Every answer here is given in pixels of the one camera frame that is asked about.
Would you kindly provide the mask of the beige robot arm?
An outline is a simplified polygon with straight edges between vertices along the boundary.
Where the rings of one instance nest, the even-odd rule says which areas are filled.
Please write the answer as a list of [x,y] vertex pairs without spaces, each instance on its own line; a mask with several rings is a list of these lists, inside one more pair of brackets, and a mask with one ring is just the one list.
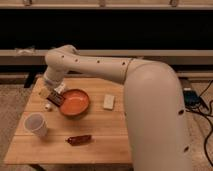
[[71,46],[49,50],[44,85],[58,87],[70,71],[124,86],[124,113],[134,171],[193,171],[182,86],[166,63],[82,56]]

